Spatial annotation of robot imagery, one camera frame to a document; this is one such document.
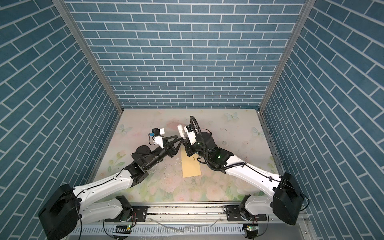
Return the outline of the yellow envelope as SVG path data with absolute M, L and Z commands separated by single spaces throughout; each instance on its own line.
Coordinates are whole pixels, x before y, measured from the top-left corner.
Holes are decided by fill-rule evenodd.
M 199 155 L 194 153 L 189 157 L 185 148 L 181 150 L 181 153 L 183 178 L 200 176 L 202 174 L 201 167 L 200 163 L 197 161 Z

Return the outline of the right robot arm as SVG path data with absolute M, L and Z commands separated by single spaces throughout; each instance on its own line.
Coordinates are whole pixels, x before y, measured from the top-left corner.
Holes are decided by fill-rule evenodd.
M 266 194 L 266 205 L 273 214 L 289 225 L 295 225 L 302 210 L 305 194 L 296 178 L 285 172 L 283 175 L 264 171 L 233 153 L 219 148 L 209 133 L 180 133 L 188 156 L 198 154 L 213 171 L 237 177 Z

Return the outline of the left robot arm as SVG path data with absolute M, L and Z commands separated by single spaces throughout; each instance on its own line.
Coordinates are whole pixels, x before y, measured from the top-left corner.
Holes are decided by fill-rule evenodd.
M 138 185 L 149 175 L 148 170 L 166 156 L 174 157 L 180 146 L 188 142 L 178 136 L 160 140 L 162 145 L 153 151 L 147 145 L 138 147 L 132 153 L 133 161 L 117 174 L 81 186 L 58 187 L 38 213 L 47 239 L 61 240 L 77 227 L 99 220 L 128 221 L 133 210 L 125 197 L 102 203 L 99 200 Z

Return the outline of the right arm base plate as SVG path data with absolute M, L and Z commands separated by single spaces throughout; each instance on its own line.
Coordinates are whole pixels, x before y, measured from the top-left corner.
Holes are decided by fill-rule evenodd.
M 248 213 L 245 208 L 240 209 L 237 205 L 225 205 L 223 207 L 224 213 L 227 217 L 228 222 L 256 222 L 256 221 L 267 221 L 266 214 L 258 214 L 256 216 Z

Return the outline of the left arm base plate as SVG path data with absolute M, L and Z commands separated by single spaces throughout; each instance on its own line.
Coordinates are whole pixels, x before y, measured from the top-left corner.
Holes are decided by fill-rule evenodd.
M 105 219 L 107 223 L 140 223 L 145 222 L 148 213 L 148 206 L 133 206 L 130 209 L 124 208 L 114 219 Z

